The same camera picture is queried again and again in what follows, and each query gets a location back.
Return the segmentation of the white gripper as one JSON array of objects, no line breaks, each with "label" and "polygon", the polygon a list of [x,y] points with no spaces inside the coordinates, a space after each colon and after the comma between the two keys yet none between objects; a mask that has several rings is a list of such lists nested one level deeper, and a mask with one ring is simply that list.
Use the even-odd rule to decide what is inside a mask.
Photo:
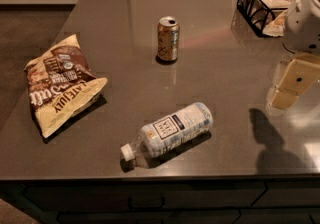
[{"label": "white gripper", "polygon": [[280,63],[267,95],[269,106],[289,109],[320,78],[320,56],[299,52],[288,63]]}]

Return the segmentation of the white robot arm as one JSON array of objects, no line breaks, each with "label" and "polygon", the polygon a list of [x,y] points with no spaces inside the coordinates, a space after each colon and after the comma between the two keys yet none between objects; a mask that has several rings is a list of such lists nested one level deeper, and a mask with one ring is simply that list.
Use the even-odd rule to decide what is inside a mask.
[{"label": "white robot arm", "polygon": [[320,0],[293,0],[283,46],[292,55],[275,69],[267,104],[286,110],[320,78]]}]

